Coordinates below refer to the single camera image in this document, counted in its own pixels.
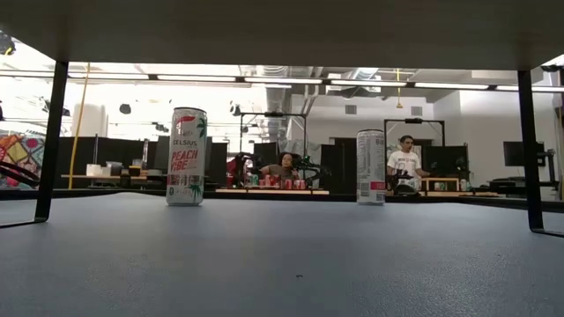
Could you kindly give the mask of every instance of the man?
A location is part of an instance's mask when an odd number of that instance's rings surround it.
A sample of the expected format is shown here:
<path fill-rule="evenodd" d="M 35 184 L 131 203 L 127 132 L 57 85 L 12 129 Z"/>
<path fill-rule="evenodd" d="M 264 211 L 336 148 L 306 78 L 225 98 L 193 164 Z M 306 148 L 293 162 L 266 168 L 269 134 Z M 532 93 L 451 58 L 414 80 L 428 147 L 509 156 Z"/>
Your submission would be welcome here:
<path fill-rule="evenodd" d="M 300 175 L 298 171 L 293 169 L 292 165 L 293 157 L 291 153 L 282 153 L 280 155 L 280 165 L 272 164 L 261 168 L 261 173 L 263 175 L 280 175 L 282 181 L 285 180 L 298 180 Z"/>
<path fill-rule="evenodd" d="M 415 174 L 419 175 L 420 177 L 429 176 L 430 173 L 425 172 L 421 169 L 421 161 L 419 160 L 419 156 L 412 152 L 413 137 L 402 136 L 399 139 L 399 143 L 402 146 L 402 150 L 391 153 L 387 167 L 388 175 L 394 175 L 396 173 L 396 170 L 403 170 L 407 171 L 407 174 L 412 177 L 415 177 Z"/>

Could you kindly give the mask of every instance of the white can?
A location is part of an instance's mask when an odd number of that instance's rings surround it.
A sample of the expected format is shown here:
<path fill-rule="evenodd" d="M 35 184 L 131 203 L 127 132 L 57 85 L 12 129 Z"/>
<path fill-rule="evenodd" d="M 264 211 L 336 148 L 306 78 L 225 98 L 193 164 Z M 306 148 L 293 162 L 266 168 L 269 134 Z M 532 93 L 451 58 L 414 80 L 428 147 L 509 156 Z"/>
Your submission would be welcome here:
<path fill-rule="evenodd" d="M 196 206 L 203 200 L 207 115 L 191 107 L 174 109 L 168 153 L 167 204 Z"/>
<path fill-rule="evenodd" d="M 356 136 L 357 203 L 384 204 L 386 199 L 386 144 L 380 129 Z"/>

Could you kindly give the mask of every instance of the gray table surface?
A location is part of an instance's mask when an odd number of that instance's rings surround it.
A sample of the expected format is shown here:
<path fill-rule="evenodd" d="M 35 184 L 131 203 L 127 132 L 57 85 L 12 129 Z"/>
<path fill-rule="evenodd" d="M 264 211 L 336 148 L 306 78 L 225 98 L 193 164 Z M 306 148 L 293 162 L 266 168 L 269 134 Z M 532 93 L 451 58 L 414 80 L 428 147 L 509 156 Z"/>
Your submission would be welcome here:
<path fill-rule="evenodd" d="M 0 230 L 0 316 L 226 315 L 563 316 L 564 239 L 523 210 L 138 194 L 57 199 L 46 224 Z"/>

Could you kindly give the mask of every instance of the woman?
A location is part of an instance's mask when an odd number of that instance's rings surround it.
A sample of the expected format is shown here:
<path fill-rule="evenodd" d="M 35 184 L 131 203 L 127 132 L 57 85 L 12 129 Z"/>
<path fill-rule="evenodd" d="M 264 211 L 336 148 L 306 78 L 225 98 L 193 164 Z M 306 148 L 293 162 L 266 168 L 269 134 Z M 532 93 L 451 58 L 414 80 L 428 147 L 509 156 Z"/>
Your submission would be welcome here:
<path fill-rule="evenodd" d="M 279 175 L 282 181 L 285 180 L 298 180 L 300 176 L 298 171 L 293 169 L 293 157 L 291 153 L 282 153 L 279 165 L 272 164 L 261 168 L 263 175 Z"/>

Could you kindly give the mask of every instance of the palm tree graphic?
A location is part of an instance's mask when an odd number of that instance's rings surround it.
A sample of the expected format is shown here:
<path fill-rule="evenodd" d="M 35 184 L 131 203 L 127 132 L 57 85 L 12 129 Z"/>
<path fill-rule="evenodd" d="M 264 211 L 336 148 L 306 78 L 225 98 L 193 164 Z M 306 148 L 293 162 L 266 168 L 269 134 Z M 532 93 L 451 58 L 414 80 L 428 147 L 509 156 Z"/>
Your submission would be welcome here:
<path fill-rule="evenodd" d="M 196 128 L 200 129 L 200 137 L 206 137 L 207 131 L 205 130 L 205 119 L 200 118 Z"/>
<path fill-rule="evenodd" d="M 202 194 L 202 189 L 198 184 L 192 184 L 188 186 L 188 188 L 192 191 L 192 196 L 194 197 L 193 203 L 196 203 L 196 197 Z"/>

